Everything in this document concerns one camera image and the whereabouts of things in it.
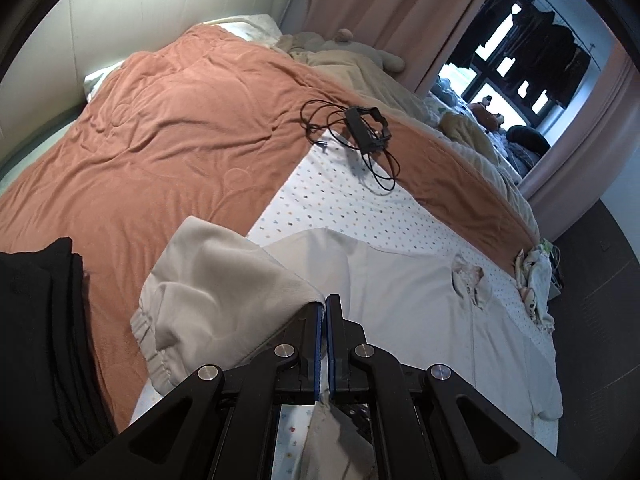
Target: brown bedspread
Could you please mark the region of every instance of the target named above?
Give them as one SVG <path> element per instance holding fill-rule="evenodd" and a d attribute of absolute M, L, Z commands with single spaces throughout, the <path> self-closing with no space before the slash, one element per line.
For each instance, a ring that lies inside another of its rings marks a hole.
<path fill-rule="evenodd" d="M 69 236 L 84 258 L 98 374 L 120 430 L 146 380 L 129 327 L 146 276 L 189 215 L 249 231 L 308 152 L 298 117 L 313 98 L 361 101 L 288 56 L 196 26 L 131 56 L 0 197 L 0 251 Z M 399 183 L 512 272 L 535 243 L 522 220 L 443 142 L 389 123 Z"/>

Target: plush toy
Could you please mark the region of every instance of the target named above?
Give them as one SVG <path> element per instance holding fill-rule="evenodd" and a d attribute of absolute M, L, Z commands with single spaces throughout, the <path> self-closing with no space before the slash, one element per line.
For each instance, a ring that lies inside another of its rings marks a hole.
<path fill-rule="evenodd" d="M 384 50 L 378 50 L 372 46 L 353 41 L 353 34 L 346 28 L 341 28 L 331 41 L 325 41 L 320 34 L 315 32 L 300 32 L 294 36 L 296 47 L 302 50 L 320 52 L 321 50 L 348 50 L 367 56 L 381 69 L 387 72 L 402 72 L 404 60 Z"/>

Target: headboard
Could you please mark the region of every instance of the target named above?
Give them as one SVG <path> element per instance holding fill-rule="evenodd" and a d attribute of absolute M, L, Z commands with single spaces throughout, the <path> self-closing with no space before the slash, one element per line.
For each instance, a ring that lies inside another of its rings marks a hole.
<path fill-rule="evenodd" d="M 84 100 L 85 76 L 192 25 L 236 14 L 279 23 L 290 0 L 60 0 L 0 82 L 0 166 L 33 132 Z"/>

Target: silver bolt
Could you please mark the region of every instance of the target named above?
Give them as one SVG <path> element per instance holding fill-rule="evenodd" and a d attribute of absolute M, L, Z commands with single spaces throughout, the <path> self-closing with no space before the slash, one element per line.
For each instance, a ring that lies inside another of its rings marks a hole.
<path fill-rule="evenodd" d="M 204 365 L 198 370 L 198 377 L 203 381 L 210 381 L 218 376 L 218 369 L 214 365 Z"/>
<path fill-rule="evenodd" d="M 293 346 L 284 343 L 283 345 L 276 346 L 274 350 L 278 357 L 291 357 L 296 353 L 296 349 Z"/>
<path fill-rule="evenodd" d="M 431 375 L 439 381 L 446 381 L 451 377 L 451 368 L 447 365 L 433 365 Z"/>
<path fill-rule="evenodd" d="M 358 345 L 354 352 L 356 352 L 358 357 L 371 357 L 375 354 L 376 350 L 371 345 Z"/>

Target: curtain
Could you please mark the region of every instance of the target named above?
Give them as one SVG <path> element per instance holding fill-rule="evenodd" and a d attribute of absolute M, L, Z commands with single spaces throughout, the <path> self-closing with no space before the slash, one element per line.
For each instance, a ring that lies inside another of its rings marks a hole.
<path fill-rule="evenodd" d="M 607 190 L 640 144 L 640 73 L 615 42 L 586 102 L 519 186 L 555 240 Z"/>
<path fill-rule="evenodd" d="M 331 39 L 348 28 L 354 40 L 406 62 L 397 76 L 426 94 L 484 0 L 312 0 L 303 30 Z"/>

